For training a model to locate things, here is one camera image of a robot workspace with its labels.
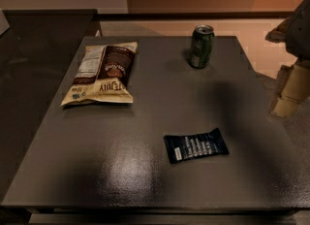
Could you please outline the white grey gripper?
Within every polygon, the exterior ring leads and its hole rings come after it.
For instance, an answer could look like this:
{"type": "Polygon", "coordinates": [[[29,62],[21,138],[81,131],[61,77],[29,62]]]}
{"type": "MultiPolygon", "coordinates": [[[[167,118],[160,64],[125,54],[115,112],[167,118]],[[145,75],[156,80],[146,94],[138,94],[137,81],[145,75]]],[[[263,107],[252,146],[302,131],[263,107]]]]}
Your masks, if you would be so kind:
{"type": "Polygon", "coordinates": [[[292,17],[269,31],[265,39],[286,42],[286,51],[303,59],[292,66],[282,65],[277,75],[270,113],[288,117],[310,96],[310,0],[303,0],[292,17]]]}

